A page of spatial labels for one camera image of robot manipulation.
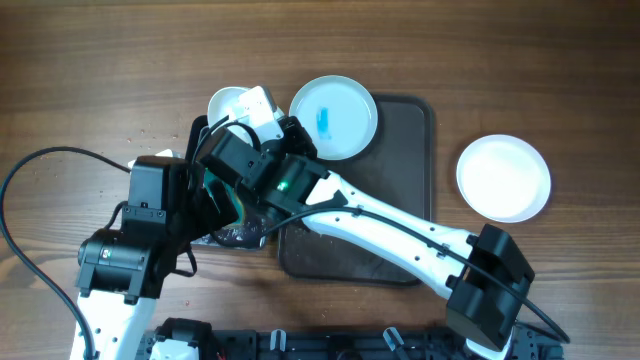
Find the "white plate front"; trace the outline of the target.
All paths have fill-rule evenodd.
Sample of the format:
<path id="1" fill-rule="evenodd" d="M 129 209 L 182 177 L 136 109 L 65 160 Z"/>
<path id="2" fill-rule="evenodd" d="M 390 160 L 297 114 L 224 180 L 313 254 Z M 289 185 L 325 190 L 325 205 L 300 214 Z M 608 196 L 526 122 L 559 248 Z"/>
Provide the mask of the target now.
<path id="1" fill-rule="evenodd" d="M 551 196 L 551 172 L 544 158 L 529 143 L 505 134 L 470 143 L 458 158 L 455 177 L 466 203 L 501 223 L 535 217 Z"/>

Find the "green yellow sponge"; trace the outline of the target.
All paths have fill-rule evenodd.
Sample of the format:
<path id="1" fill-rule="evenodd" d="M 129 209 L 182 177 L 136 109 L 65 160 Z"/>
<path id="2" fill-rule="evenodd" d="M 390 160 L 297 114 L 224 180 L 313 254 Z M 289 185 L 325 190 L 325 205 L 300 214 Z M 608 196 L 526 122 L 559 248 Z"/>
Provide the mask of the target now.
<path id="1" fill-rule="evenodd" d="M 227 223 L 225 228 L 239 227 L 245 223 L 247 217 L 245 206 L 231 185 L 206 170 L 203 177 L 203 188 L 214 201 L 216 207 L 222 211 L 222 214 L 227 218 L 234 219 L 233 222 Z"/>

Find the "pale blue plate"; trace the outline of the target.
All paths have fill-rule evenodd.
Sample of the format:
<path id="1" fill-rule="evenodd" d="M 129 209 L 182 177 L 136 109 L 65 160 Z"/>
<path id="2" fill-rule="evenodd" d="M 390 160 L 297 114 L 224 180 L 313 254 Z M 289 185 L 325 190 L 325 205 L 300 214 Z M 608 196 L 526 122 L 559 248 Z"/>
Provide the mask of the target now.
<path id="1" fill-rule="evenodd" d="M 378 110 L 371 93 L 357 81 L 339 75 L 311 80 L 294 96 L 295 116 L 312 139 L 317 157 L 327 161 L 352 158 L 373 140 Z"/>

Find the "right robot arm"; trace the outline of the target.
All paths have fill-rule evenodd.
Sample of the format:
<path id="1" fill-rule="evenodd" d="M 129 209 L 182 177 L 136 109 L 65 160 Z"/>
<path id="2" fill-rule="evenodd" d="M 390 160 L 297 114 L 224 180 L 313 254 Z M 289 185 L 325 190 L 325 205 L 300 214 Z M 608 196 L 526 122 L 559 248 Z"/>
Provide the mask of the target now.
<path id="1" fill-rule="evenodd" d="M 509 354 L 517 316 L 535 274 L 512 237 L 485 225 L 479 234 L 434 224 L 377 200 L 316 159 L 294 117 L 276 135 L 220 124 L 199 141 L 193 161 L 232 186 L 242 201 L 275 220 L 302 221 L 409 272 L 446 299 L 446 323 L 483 359 Z"/>

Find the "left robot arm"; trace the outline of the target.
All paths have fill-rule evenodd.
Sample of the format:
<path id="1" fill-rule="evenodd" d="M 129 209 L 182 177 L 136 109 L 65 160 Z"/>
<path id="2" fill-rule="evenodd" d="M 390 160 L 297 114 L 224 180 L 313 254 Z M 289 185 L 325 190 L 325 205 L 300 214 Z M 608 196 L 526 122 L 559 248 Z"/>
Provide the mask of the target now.
<path id="1" fill-rule="evenodd" d="M 78 251 L 74 359 L 132 359 L 152 320 L 164 280 L 178 274 L 177 259 L 192 241 L 239 215 L 219 180 L 186 159 L 140 156 L 129 170 L 128 198 Z"/>

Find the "white plate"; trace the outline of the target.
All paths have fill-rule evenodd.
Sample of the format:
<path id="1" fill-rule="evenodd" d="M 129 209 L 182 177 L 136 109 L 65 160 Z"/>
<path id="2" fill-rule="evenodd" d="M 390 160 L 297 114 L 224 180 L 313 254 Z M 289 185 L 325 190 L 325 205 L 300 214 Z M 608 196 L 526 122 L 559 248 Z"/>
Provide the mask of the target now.
<path id="1" fill-rule="evenodd" d="M 207 120 L 210 128 L 215 128 L 220 121 L 227 117 L 227 121 L 239 121 L 248 125 L 247 117 L 237 118 L 233 106 L 239 101 L 239 96 L 248 91 L 247 87 L 230 86 L 218 90 L 210 99 L 207 109 Z"/>
<path id="2" fill-rule="evenodd" d="M 505 134 L 470 143 L 458 158 L 455 177 L 466 203 L 501 223 L 535 217 L 551 196 L 551 172 L 544 158 L 529 143 Z"/>

